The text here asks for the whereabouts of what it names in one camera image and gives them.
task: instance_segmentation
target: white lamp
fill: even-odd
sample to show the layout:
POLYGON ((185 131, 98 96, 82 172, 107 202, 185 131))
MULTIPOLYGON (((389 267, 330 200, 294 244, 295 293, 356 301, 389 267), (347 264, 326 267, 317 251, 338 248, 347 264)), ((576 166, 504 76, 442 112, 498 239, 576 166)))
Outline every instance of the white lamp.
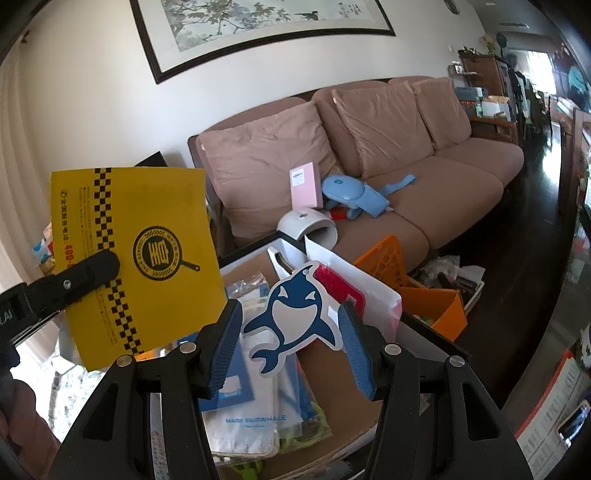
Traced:
POLYGON ((313 242, 332 250, 338 238, 335 223, 323 213, 311 208, 301 208, 286 213, 277 230, 296 240, 307 235, 313 242))

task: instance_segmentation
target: ceiling vent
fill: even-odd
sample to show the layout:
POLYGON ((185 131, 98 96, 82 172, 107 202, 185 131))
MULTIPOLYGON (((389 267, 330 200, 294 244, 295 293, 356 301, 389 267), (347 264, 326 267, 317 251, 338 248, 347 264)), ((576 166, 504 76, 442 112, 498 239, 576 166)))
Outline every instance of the ceiling vent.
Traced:
POLYGON ((527 23, 520 23, 520 22, 503 22, 499 23, 502 27, 517 27, 517 28, 529 28, 530 26, 527 23))

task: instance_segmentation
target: pink pillow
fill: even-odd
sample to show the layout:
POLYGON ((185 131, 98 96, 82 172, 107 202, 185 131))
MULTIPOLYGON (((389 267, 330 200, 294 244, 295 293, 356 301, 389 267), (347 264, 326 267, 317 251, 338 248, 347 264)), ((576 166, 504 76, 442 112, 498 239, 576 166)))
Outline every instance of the pink pillow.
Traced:
POLYGON ((292 168, 314 162, 321 179, 341 172, 311 102, 199 140, 239 246, 274 232, 291 210, 292 168))
POLYGON ((435 150, 445 150, 470 138, 470 120, 457 99, 452 79, 422 80, 413 83, 412 88, 435 150))
POLYGON ((408 82, 333 90, 340 117, 355 139, 362 178, 406 167, 433 153, 408 82))

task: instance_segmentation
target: whale sticker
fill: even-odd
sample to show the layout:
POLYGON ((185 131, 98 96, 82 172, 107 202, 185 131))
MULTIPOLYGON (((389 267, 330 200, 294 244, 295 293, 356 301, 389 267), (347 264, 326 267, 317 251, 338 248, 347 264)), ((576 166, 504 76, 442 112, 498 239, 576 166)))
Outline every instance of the whale sticker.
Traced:
POLYGON ((262 343, 251 349, 249 357, 264 362, 261 375, 273 377, 285 364, 285 357, 316 339, 333 350, 343 348, 338 325, 329 317, 329 305, 339 305, 314 278, 320 263, 309 262, 269 292, 263 313, 244 324, 242 333, 254 335, 263 330, 275 334, 276 342, 262 343))

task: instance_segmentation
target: wooden floor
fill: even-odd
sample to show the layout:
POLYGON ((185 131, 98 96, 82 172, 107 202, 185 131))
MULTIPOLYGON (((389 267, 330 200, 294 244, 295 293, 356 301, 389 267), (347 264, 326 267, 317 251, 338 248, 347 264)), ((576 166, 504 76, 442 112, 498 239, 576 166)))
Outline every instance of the wooden floor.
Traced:
POLYGON ((486 268, 482 297, 456 343, 498 406, 550 321, 571 246, 573 220, 557 213, 560 128, 553 130, 553 138, 527 142, 524 168, 501 203, 440 251, 486 268))

